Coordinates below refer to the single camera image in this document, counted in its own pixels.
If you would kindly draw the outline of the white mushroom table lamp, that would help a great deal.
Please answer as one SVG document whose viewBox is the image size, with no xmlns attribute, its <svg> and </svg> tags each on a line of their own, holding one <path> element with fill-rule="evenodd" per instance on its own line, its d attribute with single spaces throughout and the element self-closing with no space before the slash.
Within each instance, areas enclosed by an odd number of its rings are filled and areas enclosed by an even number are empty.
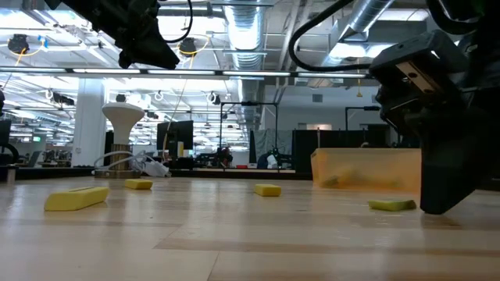
<svg viewBox="0 0 500 281">
<path fill-rule="evenodd" d="M 133 167 L 135 157 L 129 141 L 130 132 L 136 123 L 144 117 L 145 111 L 126 102 L 110 102 L 102 107 L 102 113 L 112 124 L 113 139 L 110 152 L 105 153 L 94 163 L 95 178 L 139 178 L 141 169 Z"/>
</svg>

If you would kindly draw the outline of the orange translucent plastic bin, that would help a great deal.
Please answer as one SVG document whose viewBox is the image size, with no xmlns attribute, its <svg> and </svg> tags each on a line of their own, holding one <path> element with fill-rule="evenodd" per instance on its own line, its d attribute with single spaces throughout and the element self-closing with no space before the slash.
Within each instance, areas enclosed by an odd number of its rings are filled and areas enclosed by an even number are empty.
<svg viewBox="0 0 500 281">
<path fill-rule="evenodd" d="M 420 193 L 419 149 L 317 148 L 310 160 L 317 187 Z"/>
</svg>

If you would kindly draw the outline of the lime green June Gold eraser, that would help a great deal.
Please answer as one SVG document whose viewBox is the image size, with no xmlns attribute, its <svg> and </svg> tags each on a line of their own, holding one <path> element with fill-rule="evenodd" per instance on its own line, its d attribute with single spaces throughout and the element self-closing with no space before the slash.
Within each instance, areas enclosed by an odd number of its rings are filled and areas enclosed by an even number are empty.
<svg viewBox="0 0 500 281">
<path fill-rule="evenodd" d="M 368 201 L 368 205 L 372 209 L 387 211 L 387 212 L 400 212 L 400 211 L 416 209 L 416 203 L 414 200 L 404 200 L 404 201 L 370 200 Z"/>
</svg>

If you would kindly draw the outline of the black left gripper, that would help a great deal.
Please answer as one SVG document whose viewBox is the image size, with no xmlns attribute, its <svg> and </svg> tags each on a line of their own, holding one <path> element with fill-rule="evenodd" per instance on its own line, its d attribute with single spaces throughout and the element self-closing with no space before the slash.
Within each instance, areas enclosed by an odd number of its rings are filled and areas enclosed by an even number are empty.
<svg viewBox="0 0 500 281">
<path fill-rule="evenodd" d="M 121 68 L 134 63 L 176 68 L 179 59 L 159 32 L 158 11 L 156 0 L 94 0 L 91 14 L 97 27 L 121 49 Z"/>
</svg>

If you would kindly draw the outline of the yellow rectangular eraser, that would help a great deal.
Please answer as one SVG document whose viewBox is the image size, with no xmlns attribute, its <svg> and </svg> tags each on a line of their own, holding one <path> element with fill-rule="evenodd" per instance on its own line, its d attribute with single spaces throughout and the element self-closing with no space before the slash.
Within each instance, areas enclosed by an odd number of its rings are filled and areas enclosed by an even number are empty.
<svg viewBox="0 0 500 281">
<path fill-rule="evenodd" d="M 106 200 L 108 187 L 82 187 L 50 194 L 45 201 L 46 212 L 76 211 Z"/>
<path fill-rule="evenodd" d="M 273 184 L 256 184 L 254 192 L 261 197 L 279 197 L 281 187 Z"/>
<path fill-rule="evenodd" d="M 124 181 L 124 186 L 133 190 L 150 190 L 153 182 L 144 179 L 128 179 Z"/>
</svg>

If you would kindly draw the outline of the black partition panel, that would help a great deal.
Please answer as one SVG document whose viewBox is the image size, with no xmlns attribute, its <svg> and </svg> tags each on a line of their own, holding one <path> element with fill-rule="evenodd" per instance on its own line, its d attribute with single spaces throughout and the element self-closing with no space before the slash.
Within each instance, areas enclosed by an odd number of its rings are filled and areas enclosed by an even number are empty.
<svg viewBox="0 0 500 281">
<path fill-rule="evenodd" d="M 359 148 L 368 143 L 376 148 L 389 145 L 389 129 L 371 130 L 294 130 L 292 158 L 296 173 L 311 174 L 310 156 L 317 148 Z"/>
</svg>

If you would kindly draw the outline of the linear ceiling light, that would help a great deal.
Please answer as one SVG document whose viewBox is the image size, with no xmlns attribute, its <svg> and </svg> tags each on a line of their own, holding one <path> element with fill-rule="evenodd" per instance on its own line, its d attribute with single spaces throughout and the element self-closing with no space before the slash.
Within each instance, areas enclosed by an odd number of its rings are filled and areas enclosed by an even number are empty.
<svg viewBox="0 0 500 281">
<path fill-rule="evenodd" d="M 0 73 L 25 73 L 49 76 L 97 76 L 97 77 L 173 77 L 180 79 L 209 79 L 214 77 L 250 78 L 327 78 L 327 79 L 371 79 L 363 73 L 314 73 L 284 71 L 245 70 L 199 70 L 199 69 L 100 69 L 100 68 L 55 68 L 0 66 Z"/>
</svg>

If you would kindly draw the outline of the black gantry frame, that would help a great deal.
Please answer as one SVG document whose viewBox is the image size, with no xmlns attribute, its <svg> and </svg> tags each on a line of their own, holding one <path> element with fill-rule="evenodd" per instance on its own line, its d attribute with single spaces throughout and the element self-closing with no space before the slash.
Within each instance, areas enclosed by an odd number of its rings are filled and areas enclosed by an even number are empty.
<svg viewBox="0 0 500 281">
<path fill-rule="evenodd" d="M 236 115 L 238 128 L 242 136 L 248 142 L 248 164 L 257 168 L 260 155 L 257 153 L 255 132 L 260 129 L 263 120 L 263 113 L 269 107 L 274 108 L 275 134 L 274 147 L 277 147 L 277 124 L 278 124 L 278 103 L 264 101 L 223 101 L 219 109 L 219 143 L 223 148 L 223 140 L 227 139 L 223 135 L 223 123 L 227 121 L 229 115 Z"/>
<path fill-rule="evenodd" d="M 349 128 L 348 128 L 348 120 L 349 120 L 348 111 L 349 110 L 363 110 L 363 111 L 367 111 L 367 112 L 379 112 L 381 110 L 381 107 L 376 106 L 376 105 L 363 106 L 363 107 L 345 107 L 345 132 L 349 131 Z"/>
</svg>

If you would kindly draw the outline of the black computer monitor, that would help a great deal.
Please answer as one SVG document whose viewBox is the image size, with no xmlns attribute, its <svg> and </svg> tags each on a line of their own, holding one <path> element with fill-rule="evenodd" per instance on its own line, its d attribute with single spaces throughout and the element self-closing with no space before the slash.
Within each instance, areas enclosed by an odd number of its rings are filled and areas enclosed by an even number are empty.
<svg viewBox="0 0 500 281">
<path fill-rule="evenodd" d="M 194 122 L 192 120 L 166 122 L 157 125 L 157 150 L 169 151 L 172 157 L 183 157 L 185 150 L 193 148 Z"/>
</svg>

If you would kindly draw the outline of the silver spiral duct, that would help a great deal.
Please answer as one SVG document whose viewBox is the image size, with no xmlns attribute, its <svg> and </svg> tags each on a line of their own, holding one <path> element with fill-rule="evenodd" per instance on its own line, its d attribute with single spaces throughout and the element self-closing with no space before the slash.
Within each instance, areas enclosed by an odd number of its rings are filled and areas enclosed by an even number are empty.
<svg viewBox="0 0 500 281">
<path fill-rule="evenodd" d="M 227 18 L 227 35 L 232 55 L 233 67 L 237 71 L 258 71 L 263 69 L 263 24 L 265 9 L 258 6 L 259 0 L 230 0 L 231 5 L 223 7 Z M 258 78 L 241 77 L 237 80 L 239 100 L 263 101 L 263 82 Z M 258 130 L 262 106 L 242 106 L 241 121 L 247 131 Z"/>
<path fill-rule="evenodd" d="M 370 28 L 395 0 L 356 0 L 352 12 L 340 19 L 339 42 L 366 42 Z"/>
</svg>

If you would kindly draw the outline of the black ceiling device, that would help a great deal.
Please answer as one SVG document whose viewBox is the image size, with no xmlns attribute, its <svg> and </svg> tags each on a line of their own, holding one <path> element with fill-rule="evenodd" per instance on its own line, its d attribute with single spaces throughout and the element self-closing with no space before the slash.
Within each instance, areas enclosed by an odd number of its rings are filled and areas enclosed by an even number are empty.
<svg viewBox="0 0 500 281">
<path fill-rule="evenodd" d="M 179 45 L 179 52 L 186 57 L 195 55 L 197 53 L 195 39 L 193 37 L 183 39 Z"/>
<path fill-rule="evenodd" d="M 26 34 L 14 34 L 7 43 L 8 49 L 16 54 L 22 55 L 30 50 Z"/>
</svg>

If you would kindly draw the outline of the black metal rig frame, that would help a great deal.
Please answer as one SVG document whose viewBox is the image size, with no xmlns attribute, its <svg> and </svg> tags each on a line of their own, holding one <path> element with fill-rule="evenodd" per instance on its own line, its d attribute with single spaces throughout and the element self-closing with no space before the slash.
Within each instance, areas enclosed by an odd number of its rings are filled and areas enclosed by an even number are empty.
<svg viewBox="0 0 500 281">
<path fill-rule="evenodd" d="M 17 180 L 55 179 L 64 177 L 90 176 L 93 168 L 18 168 Z M 270 170 L 258 172 L 254 169 L 200 169 L 200 170 L 174 170 L 173 177 L 194 178 L 228 178 L 250 180 L 312 180 L 311 173 L 287 173 L 284 170 L 271 172 Z"/>
</svg>

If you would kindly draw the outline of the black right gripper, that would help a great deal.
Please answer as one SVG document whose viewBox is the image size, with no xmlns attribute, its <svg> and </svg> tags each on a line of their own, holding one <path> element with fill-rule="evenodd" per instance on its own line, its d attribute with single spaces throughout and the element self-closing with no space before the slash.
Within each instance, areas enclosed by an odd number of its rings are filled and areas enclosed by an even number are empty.
<svg viewBox="0 0 500 281">
<path fill-rule="evenodd" d="M 443 31 L 426 32 L 384 49 L 371 63 L 380 83 L 376 96 L 380 117 L 402 136 L 415 137 L 405 118 L 422 107 L 461 105 L 452 76 L 463 73 L 468 58 Z"/>
</svg>

